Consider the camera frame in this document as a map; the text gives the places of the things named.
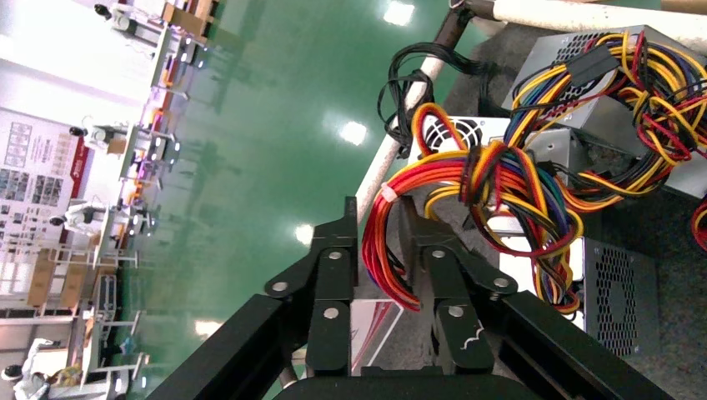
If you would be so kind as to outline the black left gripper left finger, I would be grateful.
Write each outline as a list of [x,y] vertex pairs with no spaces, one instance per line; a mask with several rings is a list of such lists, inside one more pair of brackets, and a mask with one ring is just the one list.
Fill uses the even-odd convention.
[[358,283],[357,199],[344,199],[343,216],[313,228],[308,253],[264,285],[284,303],[284,326],[306,347],[312,373],[351,372],[351,302]]

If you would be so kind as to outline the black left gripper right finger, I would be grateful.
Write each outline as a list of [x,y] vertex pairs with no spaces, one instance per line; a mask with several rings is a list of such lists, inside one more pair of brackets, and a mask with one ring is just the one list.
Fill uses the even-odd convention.
[[494,355],[479,310],[516,293],[518,284],[445,222],[399,199],[399,239],[408,284],[418,300],[433,364],[445,375],[491,373]]

